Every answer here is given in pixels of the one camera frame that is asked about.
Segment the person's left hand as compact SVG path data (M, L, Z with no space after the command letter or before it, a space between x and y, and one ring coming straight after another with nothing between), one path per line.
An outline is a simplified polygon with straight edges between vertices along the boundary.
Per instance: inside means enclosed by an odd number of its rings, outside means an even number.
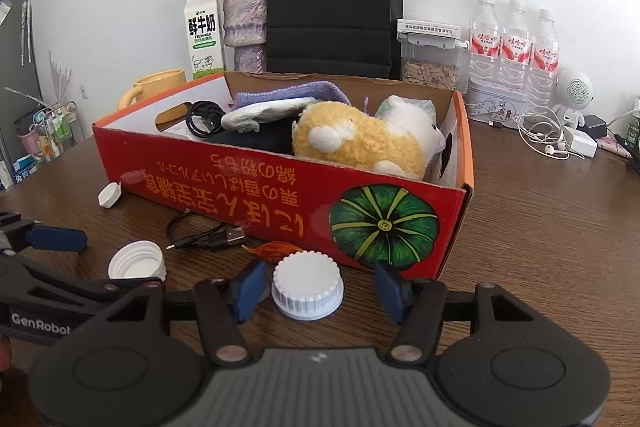
M9 338L0 338L0 373L7 371L11 367L12 348Z

